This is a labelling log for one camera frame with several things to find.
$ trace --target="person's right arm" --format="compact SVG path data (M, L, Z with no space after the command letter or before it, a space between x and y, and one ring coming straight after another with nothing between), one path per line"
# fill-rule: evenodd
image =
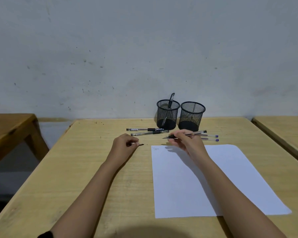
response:
M169 142L182 148L203 172L234 237L285 238L275 224L223 173L208 155L200 136L185 136L189 130L173 132Z

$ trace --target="pen holder rim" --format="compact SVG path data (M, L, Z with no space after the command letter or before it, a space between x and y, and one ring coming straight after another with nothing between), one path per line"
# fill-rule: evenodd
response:
M201 106L204 108L204 110L201 111L201 112L190 112L190 111L188 111L187 109L185 109L185 108L182 107L183 104L186 104L186 103L196 103L196 104L199 104L199 105L201 105ZM180 107L181 107L181 109L182 109L183 111L185 111L185 112L187 112L187 113L190 113L190 114L202 114L202 113L204 113L205 110L206 110L206 108L205 108L205 106L204 106L203 104L200 104L200 103L198 103L198 102L193 102L193 101L186 101L186 102L183 102L183 103L180 105Z
M178 104L178 107L177 108L163 108L163 107L161 107L161 106L158 105L158 103L160 103L161 101L169 101L169 99L161 99L161 100L159 100L157 102L157 107L160 108L160 109L163 109L163 110L174 111L174 110L177 110L177 109L179 109L181 107L181 105L180 105L179 102L173 100L172 102L175 102L175 103Z

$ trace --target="empty mesh pen holder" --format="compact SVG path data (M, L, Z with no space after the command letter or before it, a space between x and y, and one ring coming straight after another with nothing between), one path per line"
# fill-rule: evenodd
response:
M177 116L180 104L177 101L173 101L171 108L168 108L168 105L169 99L163 99L157 102L157 126L158 128L172 130L177 125Z
M181 104L179 129L187 129L193 132L199 130L200 122L205 107L197 102L184 102Z

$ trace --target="person's left arm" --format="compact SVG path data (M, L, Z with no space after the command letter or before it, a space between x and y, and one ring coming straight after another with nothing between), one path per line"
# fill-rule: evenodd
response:
M120 135L114 140L106 161L52 227L54 238L91 237L111 180L138 146L138 139L128 134Z

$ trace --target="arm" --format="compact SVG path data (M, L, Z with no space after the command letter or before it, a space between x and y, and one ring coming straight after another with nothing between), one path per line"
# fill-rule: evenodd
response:
M213 162L204 147L200 136L185 136L188 130L179 130L173 134L179 138L169 139L171 144L187 152L203 172L234 237L243 238L285 238L277 226L257 208L227 178Z
M52 227L54 238L91 237L111 180L138 146L138 139L128 134L123 134L114 140L106 161Z

